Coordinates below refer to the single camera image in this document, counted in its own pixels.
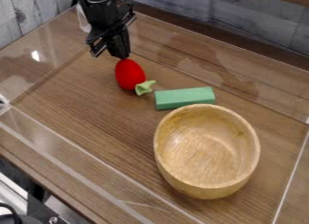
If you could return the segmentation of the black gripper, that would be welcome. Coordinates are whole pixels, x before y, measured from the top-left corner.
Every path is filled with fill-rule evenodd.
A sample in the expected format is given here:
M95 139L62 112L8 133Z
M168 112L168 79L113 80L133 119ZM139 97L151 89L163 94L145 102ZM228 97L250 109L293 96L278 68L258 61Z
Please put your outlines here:
M84 15L92 27L85 43L93 57L108 50L113 57L128 58L128 25L136 18L132 7L131 2L119 5L117 0L84 0Z

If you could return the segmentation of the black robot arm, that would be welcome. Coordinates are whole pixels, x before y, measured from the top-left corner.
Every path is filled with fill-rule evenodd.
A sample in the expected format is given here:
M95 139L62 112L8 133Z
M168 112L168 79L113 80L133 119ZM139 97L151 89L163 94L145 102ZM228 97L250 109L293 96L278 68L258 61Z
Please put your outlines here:
M133 5L127 0L78 0L91 30L85 43L97 57L104 50L125 60L129 56L128 25L136 16Z

